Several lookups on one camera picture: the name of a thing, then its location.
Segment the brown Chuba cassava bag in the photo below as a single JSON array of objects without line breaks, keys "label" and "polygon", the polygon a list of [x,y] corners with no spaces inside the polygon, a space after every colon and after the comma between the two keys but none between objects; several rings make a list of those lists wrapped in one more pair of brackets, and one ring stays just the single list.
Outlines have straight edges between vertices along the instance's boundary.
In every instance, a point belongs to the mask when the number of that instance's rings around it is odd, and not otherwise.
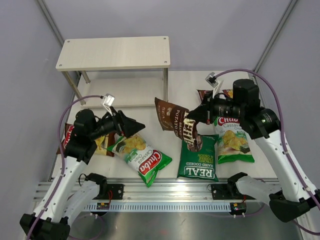
[{"label": "brown Chuba cassava bag", "polygon": [[[202,102],[203,99],[204,99],[204,96],[205,94],[207,93],[212,93],[213,90],[203,90],[203,89],[198,89],[197,90],[198,94],[199,94],[199,98],[200,98],[200,101]],[[223,89],[222,90],[222,93],[224,95],[224,97],[227,99],[227,98],[233,98],[233,90],[232,89]]]},{"label": "brown Chuba cassava bag", "polygon": [[[65,152],[65,148],[67,146],[67,143],[70,140],[72,130],[74,129],[74,126],[69,123],[64,124],[64,138],[61,141],[62,145],[62,151]],[[97,145],[97,148],[94,152],[95,155],[102,155],[102,156],[110,156],[114,157],[114,153],[110,150],[108,150],[108,147],[115,144],[115,133],[109,133],[107,135],[103,135],[100,138],[95,140],[95,143]]]}]

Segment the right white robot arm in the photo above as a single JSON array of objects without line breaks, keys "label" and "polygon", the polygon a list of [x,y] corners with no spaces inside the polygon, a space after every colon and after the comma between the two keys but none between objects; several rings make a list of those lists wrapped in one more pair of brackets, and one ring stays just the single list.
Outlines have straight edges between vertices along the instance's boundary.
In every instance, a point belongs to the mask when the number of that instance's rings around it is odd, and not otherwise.
[{"label": "right white robot arm", "polygon": [[238,120],[266,156],[279,183],[271,185],[240,172],[227,180],[228,195],[249,196],[268,205],[280,221],[293,221],[319,204],[320,190],[292,154],[276,113],[261,106],[259,87],[250,79],[238,79],[232,88],[232,98],[206,94],[187,117],[206,124],[212,124],[217,117]]}]

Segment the brown Kettle sea salt bag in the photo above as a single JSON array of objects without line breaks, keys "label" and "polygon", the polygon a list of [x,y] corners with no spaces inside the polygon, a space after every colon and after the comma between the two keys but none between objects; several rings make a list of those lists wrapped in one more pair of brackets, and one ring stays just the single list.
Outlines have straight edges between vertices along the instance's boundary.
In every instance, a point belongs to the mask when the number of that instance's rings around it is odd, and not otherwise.
[{"label": "brown Kettle sea salt bag", "polygon": [[174,132],[179,139],[187,144],[190,151],[198,152],[202,142],[198,138],[198,121],[188,118],[189,110],[157,97],[154,98],[154,103],[162,130]]}]

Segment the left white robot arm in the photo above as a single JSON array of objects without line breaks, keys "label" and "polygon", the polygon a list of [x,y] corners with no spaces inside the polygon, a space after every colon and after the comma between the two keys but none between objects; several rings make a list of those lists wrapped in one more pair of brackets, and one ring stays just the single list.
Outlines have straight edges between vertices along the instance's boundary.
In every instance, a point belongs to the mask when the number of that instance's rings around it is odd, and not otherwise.
[{"label": "left white robot arm", "polygon": [[96,119],[90,109],[79,111],[75,116],[70,139],[60,149],[61,172],[50,185],[41,203],[31,214],[23,214],[20,226],[28,240],[66,240],[77,215],[94,198],[103,199],[108,194],[106,177],[90,173],[81,188],[71,191],[83,170],[88,166],[97,149],[96,139],[116,133],[131,137],[146,126],[119,110],[110,108]]}]

